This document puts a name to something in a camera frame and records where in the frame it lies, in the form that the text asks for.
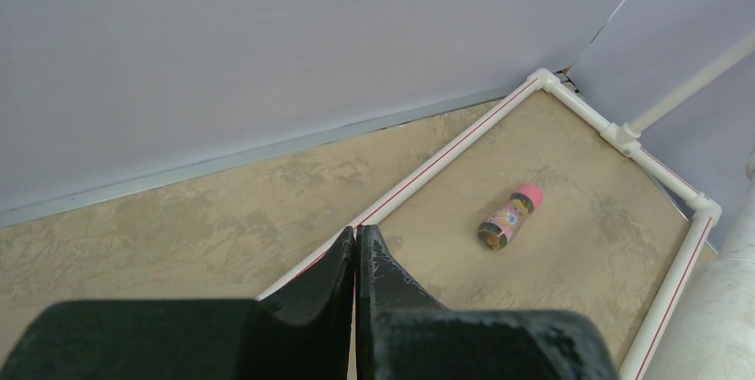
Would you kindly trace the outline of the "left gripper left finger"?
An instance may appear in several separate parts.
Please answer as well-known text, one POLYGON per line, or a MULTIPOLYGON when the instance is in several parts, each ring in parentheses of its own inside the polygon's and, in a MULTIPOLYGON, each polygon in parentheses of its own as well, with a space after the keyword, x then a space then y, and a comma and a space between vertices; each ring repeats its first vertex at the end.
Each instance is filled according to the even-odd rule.
POLYGON ((78 300, 45 309, 1 369, 4 379, 344 379, 355 244, 344 229, 323 257, 261 300, 78 300))

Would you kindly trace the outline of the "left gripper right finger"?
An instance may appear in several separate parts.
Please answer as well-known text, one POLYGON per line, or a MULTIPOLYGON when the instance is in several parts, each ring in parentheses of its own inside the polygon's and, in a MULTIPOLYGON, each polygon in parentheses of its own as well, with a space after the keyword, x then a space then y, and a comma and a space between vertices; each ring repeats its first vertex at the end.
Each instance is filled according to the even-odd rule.
POLYGON ((616 379, 597 327, 562 310, 454 311, 393 257, 376 225, 355 232, 360 379, 616 379))

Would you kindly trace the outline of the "white PVC pipe frame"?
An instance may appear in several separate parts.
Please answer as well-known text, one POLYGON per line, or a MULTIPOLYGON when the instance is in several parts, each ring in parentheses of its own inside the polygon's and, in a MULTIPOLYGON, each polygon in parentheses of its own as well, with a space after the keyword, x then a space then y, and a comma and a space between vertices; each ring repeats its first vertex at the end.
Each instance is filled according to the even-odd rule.
POLYGON ((661 182, 674 194, 682 198, 686 205, 694 211, 689 232, 686 234, 621 364, 620 377, 622 379, 642 379, 650 367, 652 357, 659 348, 672 314, 692 276, 693 268, 702 251, 702 245, 719 221, 722 208, 717 202, 690 185, 649 153, 641 145, 638 137, 641 130, 646 129, 650 124, 670 113, 683 101, 686 101, 716 77, 751 54, 753 50, 754 35, 749 33, 724 51, 716 60, 687 79, 671 94, 654 104, 638 119, 625 125, 617 125, 607 120, 574 91, 565 86, 554 73, 547 69, 537 69, 512 93, 392 187, 365 211, 358 214, 349 224, 355 227, 383 220, 527 97, 539 90, 555 96, 565 107, 597 130, 600 137, 614 149, 623 156, 630 158, 658 182, 661 182))

